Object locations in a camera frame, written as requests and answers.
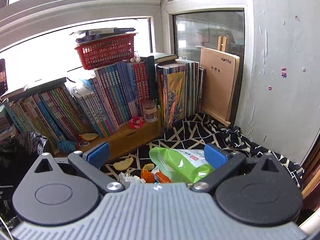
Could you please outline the green plastic snack bag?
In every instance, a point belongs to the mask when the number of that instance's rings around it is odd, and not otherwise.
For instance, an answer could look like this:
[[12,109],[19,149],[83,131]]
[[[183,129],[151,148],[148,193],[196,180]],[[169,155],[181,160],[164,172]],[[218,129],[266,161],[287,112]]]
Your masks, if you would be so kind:
[[149,156],[173,183],[193,184],[214,171],[204,157],[204,150],[155,147],[149,151]]

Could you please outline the black garbage bag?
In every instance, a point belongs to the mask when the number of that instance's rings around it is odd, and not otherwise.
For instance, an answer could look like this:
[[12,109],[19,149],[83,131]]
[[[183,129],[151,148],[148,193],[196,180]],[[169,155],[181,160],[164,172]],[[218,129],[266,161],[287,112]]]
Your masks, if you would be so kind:
[[38,132],[23,132],[1,142],[1,183],[21,181],[34,161],[44,152],[53,153],[49,140]]

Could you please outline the row of leaning green books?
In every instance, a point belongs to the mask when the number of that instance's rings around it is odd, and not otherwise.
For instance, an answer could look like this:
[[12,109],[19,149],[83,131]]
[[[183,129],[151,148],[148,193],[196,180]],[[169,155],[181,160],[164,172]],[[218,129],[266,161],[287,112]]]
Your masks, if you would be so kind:
[[1,103],[20,133],[39,132],[54,146],[62,140],[76,142],[95,131],[65,82],[5,93]]

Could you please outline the row of blue red books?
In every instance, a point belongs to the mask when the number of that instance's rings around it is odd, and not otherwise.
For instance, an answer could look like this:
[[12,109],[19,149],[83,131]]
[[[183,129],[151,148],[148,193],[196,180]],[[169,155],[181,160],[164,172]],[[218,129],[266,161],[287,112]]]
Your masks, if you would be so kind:
[[93,70],[76,70],[71,75],[73,96],[95,125],[100,118],[111,134],[135,116],[146,116],[146,105],[157,100],[155,59],[119,61]]

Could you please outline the row of colourful comic books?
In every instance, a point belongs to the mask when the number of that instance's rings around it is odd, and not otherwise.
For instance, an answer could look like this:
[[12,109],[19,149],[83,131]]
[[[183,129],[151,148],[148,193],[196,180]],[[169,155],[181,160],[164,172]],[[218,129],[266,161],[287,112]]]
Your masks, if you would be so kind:
[[165,129],[201,110],[205,70],[196,61],[155,64],[161,121]]

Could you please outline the blue yarn ball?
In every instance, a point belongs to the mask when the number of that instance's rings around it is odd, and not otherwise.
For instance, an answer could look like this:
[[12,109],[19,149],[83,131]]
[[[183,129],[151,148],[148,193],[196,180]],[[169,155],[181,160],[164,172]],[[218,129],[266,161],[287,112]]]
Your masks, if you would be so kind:
[[76,150],[76,143],[68,140],[60,140],[57,143],[57,148],[61,153],[72,153]]

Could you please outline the black white patterned cloth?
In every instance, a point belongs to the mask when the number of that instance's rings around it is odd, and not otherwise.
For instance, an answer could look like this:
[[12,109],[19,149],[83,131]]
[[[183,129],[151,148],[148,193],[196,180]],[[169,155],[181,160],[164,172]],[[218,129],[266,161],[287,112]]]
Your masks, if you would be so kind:
[[155,140],[102,166],[100,171],[117,180],[120,172],[113,167],[113,164],[132,157],[133,163],[124,173],[130,176],[140,176],[142,167],[151,162],[149,151],[154,147],[202,150],[205,144],[208,143],[212,143],[227,152],[239,151],[251,158],[260,158],[264,153],[272,153],[288,170],[297,186],[300,189],[303,187],[304,169],[298,163],[291,161],[282,154],[252,142],[242,134],[240,127],[222,127],[210,116],[202,113],[179,121]]

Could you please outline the wooden book shelf box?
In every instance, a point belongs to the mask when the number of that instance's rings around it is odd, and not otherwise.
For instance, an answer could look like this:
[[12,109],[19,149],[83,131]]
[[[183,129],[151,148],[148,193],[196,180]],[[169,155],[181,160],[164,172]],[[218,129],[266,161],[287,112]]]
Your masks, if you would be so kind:
[[90,150],[102,142],[107,142],[110,147],[110,156],[105,163],[110,163],[125,154],[131,153],[140,146],[155,140],[162,134],[161,122],[145,123],[139,129],[131,129],[129,125],[121,127],[116,133],[106,138],[100,138],[90,142],[88,146],[80,148],[83,152]]

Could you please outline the red white small toy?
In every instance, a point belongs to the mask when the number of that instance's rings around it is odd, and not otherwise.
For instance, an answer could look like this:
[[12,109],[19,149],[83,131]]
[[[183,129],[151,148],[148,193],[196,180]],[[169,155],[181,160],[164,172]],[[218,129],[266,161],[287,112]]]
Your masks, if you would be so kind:
[[139,129],[143,127],[144,125],[144,119],[141,116],[134,116],[130,121],[129,121],[129,126],[131,129]]

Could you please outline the small white lidded jar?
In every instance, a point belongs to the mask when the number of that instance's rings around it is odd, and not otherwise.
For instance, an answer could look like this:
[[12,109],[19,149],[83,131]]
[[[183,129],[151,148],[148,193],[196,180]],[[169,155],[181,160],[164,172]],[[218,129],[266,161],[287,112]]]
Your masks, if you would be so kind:
[[145,122],[152,123],[158,120],[157,106],[154,101],[144,101],[142,103],[142,109]]

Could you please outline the brown kraft sketchbook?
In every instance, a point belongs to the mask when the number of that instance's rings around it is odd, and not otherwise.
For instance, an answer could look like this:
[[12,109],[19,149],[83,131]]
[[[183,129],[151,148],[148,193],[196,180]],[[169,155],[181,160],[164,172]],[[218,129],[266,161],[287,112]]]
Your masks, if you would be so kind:
[[240,57],[223,51],[201,48],[204,68],[201,110],[220,123],[230,125],[231,105]]

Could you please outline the red plastic basket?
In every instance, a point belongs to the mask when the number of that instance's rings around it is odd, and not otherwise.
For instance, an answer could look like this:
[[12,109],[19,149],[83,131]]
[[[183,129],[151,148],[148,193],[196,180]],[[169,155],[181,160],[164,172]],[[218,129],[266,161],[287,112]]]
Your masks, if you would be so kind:
[[131,59],[136,33],[114,35],[81,43],[75,48],[85,70]]

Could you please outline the smartphone with lit screen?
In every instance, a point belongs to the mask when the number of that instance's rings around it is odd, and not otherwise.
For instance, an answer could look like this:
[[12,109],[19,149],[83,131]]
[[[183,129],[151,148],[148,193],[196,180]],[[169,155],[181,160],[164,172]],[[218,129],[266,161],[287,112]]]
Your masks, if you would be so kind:
[[5,59],[0,59],[0,96],[8,90]]

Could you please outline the wooden easel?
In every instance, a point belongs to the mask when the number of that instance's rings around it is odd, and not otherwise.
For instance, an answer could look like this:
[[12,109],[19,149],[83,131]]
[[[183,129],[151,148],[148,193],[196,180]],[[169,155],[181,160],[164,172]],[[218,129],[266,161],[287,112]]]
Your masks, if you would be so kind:
[[217,50],[225,52],[228,47],[228,38],[219,36],[217,40]]

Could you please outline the blue box in basket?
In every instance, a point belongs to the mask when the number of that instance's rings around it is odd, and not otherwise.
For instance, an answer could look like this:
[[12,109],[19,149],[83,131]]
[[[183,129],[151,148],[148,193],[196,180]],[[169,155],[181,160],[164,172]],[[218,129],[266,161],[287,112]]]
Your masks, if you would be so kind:
[[105,38],[114,35],[122,35],[131,32],[135,32],[135,28],[101,28],[101,29],[90,29],[90,30],[80,30],[73,32],[75,35],[81,35],[81,37],[76,38],[76,43],[84,43],[100,38]]

